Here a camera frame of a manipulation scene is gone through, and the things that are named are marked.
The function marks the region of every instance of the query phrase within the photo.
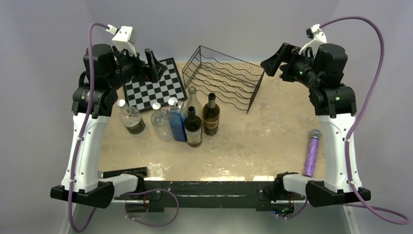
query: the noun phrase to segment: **clear glass bottle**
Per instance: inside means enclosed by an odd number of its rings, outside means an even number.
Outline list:
[[[143,133],[146,125],[139,110],[136,107],[128,106],[123,99],[117,101],[117,106],[120,108],[119,119],[129,133],[134,135]]]
[[[212,136],[217,133],[220,111],[218,104],[215,103],[215,93],[210,93],[208,95],[208,103],[205,104],[202,110],[204,119],[202,123],[204,125],[205,134]]]
[[[187,108],[188,116],[185,118],[185,133],[187,134],[188,145],[198,147],[202,144],[202,121],[197,116],[193,106]]]
[[[161,140],[170,140],[173,138],[172,130],[170,129],[169,119],[167,112],[162,110],[161,104],[158,102],[152,105],[153,114],[150,118],[152,121],[153,128],[155,129],[156,135]]]
[[[167,115],[173,138],[178,141],[186,142],[187,134],[185,134],[184,120],[187,115],[184,102],[178,101],[176,97],[171,97],[168,100],[168,104]]]
[[[187,103],[187,116],[189,116],[188,108],[189,106],[195,107],[195,114],[199,117],[202,118],[202,105],[198,101],[198,98],[196,96],[196,88],[195,86],[190,86],[188,88],[188,103]]]

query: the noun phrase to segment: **metal wire rack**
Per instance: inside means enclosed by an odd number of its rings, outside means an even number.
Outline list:
[[[192,83],[205,95],[217,93],[221,102],[248,114],[260,88],[264,69],[218,51],[199,46],[182,70],[185,88]]]

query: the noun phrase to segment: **bottle label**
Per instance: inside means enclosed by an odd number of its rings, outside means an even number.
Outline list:
[[[217,119],[215,121],[208,121],[208,119],[204,119],[204,126],[206,128],[213,129],[213,128],[218,127],[218,124],[219,124],[219,119]]]
[[[139,133],[143,132],[145,127],[146,127],[146,125],[143,122],[143,119],[141,119],[141,121],[139,121],[138,124],[136,124],[135,126],[132,126],[132,127],[126,127],[126,129],[129,131],[130,134],[139,134]]]
[[[189,143],[196,144],[201,142],[202,128],[199,128],[195,132],[190,132],[187,129],[185,129],[185,133],[187,134],[187,140]]]

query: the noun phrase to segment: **blue glass bottle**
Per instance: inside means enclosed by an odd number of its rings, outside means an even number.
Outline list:
[[[176,97],[171,97],[168,100],[168,104],[167,115],[173,138],[178,141],[186,142],[187,134],[185,133],[184,121],[187,115],[184,102],[178,101]]]

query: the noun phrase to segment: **checkered board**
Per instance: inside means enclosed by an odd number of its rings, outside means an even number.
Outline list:
[[[152,110],[152,104],[156,102],[165,106],[171,97],[181,101],[187,99],[175,60],[169,58],[159,62],[168,68],[158,83],[131,81],[124,86],[126,102],[129,106],[138,108],[140,112]]]

